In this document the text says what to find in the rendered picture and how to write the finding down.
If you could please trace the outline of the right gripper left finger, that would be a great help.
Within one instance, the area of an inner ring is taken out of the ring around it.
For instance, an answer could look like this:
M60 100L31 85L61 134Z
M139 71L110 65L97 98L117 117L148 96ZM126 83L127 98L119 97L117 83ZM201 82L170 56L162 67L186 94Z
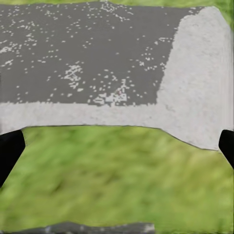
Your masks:
M25 148L21 130L0 135L0 188Z

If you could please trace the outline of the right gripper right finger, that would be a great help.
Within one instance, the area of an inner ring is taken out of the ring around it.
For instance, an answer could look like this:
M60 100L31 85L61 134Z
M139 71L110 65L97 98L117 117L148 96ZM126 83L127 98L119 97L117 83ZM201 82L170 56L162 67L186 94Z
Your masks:
M234 131L223 130L218 146L234 169Z

